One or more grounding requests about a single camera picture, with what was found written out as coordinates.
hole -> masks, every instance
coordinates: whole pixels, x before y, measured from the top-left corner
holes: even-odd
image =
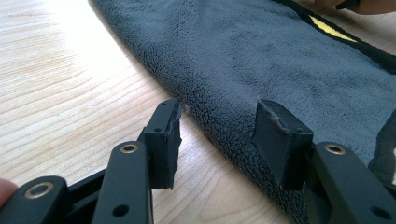
[[[35,189],[32,189],[32,190],[31,190],[31,193],[32,193],[33,195],[38,195],[38,194],[40,194],[40,193],[45,192],[47,188],[48,188],[47,185],[41,185],[41,186],[36,187]]]
[[[113,216],[114,217],[123,217],[125,216],[129,211],[129,207],[125,204],[119,205],[113,210]]]
[[[124,148],[125,151],[133,151],[134,149],[135,149],[134,146],[128,146]]]
[[[134,153],[139,149],[137,145],[126,145],[121,148],[122,153]]]
[[[334,151],[334,152],[341,152],[342,151],[341,148],[339,148],[339,147],[329,147],[329,149],[331,151]]]
[[[372,212],[374,213],[374,215],[378,216],[378,217],[382,217],[384,219],[392,219],[392,217],[390,216],[390,214],[385,211],[384,209],[380,208],[380,207],[372,207]]]
[[[337,155],[344,155],[346,154],[346,150],[343,149],[342,147],[339,146],[335,146],[335,145],[326,145],[326,147],[324,147],[326,150],[328,150],[329,152],[331,152],[332,154],[337,154]]]

clamp jaw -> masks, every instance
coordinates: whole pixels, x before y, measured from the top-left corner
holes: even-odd
[[[70,187],[59,176],[22,185],[0,223],[153,223],[151,189],[174,185],[180,116],[176,99],[162,102],[137,141],[114,147],[105,170]]]
[[[282,189],[304,189],[311,223],[396,223],[396,189],[348,147],[313,137],[283,105],[259,100],[252,143]]]

black trim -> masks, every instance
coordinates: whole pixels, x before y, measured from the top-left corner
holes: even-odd
[[[362,54],[366,55],[367,57],[371,58],[374,62],[378,63],[383,69],[385,69],[386,71],[388,71],[389,73],[396,75],[396,56],[389,54],[381,49],[378,49],[362,40],[360,40],[359,38],[357,38],[356,36],[347,33],[345,30],[343,30],[342,28],[340,28],[339,26],[337,26],[335,23],[330,22],[324,18],[322,18],[321,16],[315,14],[314,12],[300,6],[299,4],[290,1],[290,0],[274,0],[275,2],[278,2],[282,5],[285,5],[287,7],[290,7],[291,9],[293,9],[297,15],[306,23],[310,24],[312,27],[314,27],[316,30],[322,32],[323,34],[325,34],[326,36],[340,41],[344,44],[348,44],[350,47],[357,49],[358,51],[360,51]],[[342,39],[340,37],[337,36],[333,36],[330,35],[326,32],[324,32],[323,30],[321,30],[320,28],[318,28],[312,21],[312,19],[310,18],[314,17],[316,19],[318,19],[319,21],[322,21],[324,23],[326,23],[328,26],[332,27],[335,31],[339,32],[342,35],[345,35],[351,39],[356,40],[357,42],[352,42],[352,41],[348,41],[345,39]]]

yellow label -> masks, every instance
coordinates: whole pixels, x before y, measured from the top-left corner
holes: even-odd
[[[343,38],[345,40],[349,40],[352,42],[357,42],[354,39],[351,39],[350,37],[347,37],[346,35],[341,34],[340,32],[334,30],[332,27],[330,27],[329,25],[327,25],[326,23],[324,23],[323,21],[320,21],[318,19],[316,19],[315,17],[311,17],[309,16],[312,20],[312,22],[322,31],[326,32],[327,34],[333,35],[333,36],[337,36],[339,38]]]

black plastic arm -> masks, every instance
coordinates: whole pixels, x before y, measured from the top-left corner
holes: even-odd
[[[321,187],[308,185],[311,189],[305,192],[308,211],[322,204],[318,199],[312,200],[313,190],[324,190],[326,195],[321,200],[329,204],[327,210],[315,215],[308,212],[312,223],[395,223],[395,199],[351,149],[335,143],[318,143],[309,160],[318,176],[311,175],[305,181],[311,183],[318,178]]]
[[[0,223],[152,223],[151,189],[174,185],[180,116],[176,99],[162,102],[138,141],[114,147],[107,169],[69,188],[59,176],[24,184],[0,211]]]

